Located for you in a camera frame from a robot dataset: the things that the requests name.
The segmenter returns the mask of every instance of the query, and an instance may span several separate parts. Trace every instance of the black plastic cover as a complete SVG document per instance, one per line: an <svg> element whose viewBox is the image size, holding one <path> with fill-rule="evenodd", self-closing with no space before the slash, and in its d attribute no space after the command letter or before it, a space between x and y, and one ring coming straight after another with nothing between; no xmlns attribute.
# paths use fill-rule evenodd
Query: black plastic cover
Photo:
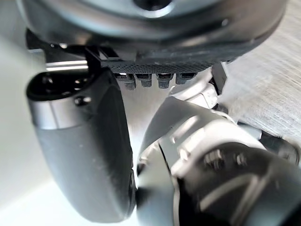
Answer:
<svg viewBox="0 0 301 226"><path fill-rule="evenodd" d="M75 71L35 76L27 88L32 119L52 175L77 212L93 222L120 222L135 206L121 92L108 69L81 77L88 80L82 89ZM45 79L51 85L64 82L47 89Z"/></svg>

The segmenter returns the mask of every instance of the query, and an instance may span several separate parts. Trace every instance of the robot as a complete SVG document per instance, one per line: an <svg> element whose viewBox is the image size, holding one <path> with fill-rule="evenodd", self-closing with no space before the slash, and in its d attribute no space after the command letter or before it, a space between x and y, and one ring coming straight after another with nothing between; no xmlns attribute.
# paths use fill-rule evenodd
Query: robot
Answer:
<svg viewBox="0 0 301 226"><path fill-rule="evenodd" d="M113 223L136 207L142 226L301 223L298 150L280 141L284 150L269 152L269 135L251 135L217 104L226 63L273 33L285 0L18 4L28 49L45 53L48 70L26 90L32 121L80 215ZM149 87L153 74L161 89L174 76L179 86L145 133L135 179L117 81Z"/></svg>

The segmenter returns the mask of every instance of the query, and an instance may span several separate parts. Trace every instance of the shiny metal surface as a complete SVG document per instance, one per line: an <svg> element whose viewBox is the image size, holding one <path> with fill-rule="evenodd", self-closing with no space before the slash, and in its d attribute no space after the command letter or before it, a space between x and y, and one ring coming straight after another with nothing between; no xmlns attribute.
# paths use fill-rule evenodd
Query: shiny metal surface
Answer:
<svg viewBox="0 0 301 226"><path fill-rule="evenodd" d="M193 13L200 8L208 7L221 0L173 0L168 6L161 10L147 11L138 7L133 0L114 0L114 1L99 1L99 0L82 0L86 4L93 5L97 8L109 11L123 16L136 18L172 18L175 16L183 16L187 13Z"/></svg>
<svg viewBox="0 0 301 226"><path fill-rule="evenodd" d="M236 142L248 147L265 150L263 145L237 125L227 120L214 120L185 139L177 149L189 153L180 158L171 168L173 176L183 178L191 166L210 149L225 143Z"/></svg>

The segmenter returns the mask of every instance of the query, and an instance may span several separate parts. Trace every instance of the gray carpet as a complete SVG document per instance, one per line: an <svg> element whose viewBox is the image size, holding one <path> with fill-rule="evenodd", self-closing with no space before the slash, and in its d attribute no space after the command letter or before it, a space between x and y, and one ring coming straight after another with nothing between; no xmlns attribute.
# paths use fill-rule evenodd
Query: gray carpet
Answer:
<svg viewBox="0 0 301 226"><path fill-rule="evenodd" d="M301 141L301 1L291 0L279 29L229 65L221 102L230 114Z"/></svg>

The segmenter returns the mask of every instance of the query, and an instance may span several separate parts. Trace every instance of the silver trim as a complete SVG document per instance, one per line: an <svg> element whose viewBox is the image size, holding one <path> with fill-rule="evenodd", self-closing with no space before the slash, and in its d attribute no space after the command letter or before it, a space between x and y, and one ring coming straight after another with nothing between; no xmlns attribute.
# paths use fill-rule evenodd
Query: silver trim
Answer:
<svg viewBox="0 0 301 226"><path fill-rule="evenodd" d="M229 142L237 142L248 147L265 150L258 140L237 125L227 120L215 120L191 134L178 147L178 150L184 149L189 152L190 156L188 160L179 159L171 167L172 175L177 178L183 178L202 155L218 145Z"/></svg>
<svg viewBox="0 0 301 226"><path fill-rule="evenodd" d="M83 69L88 69L86 60L46 63L46 70L49 72L66 71L66 70L83 70Z"/></svg>

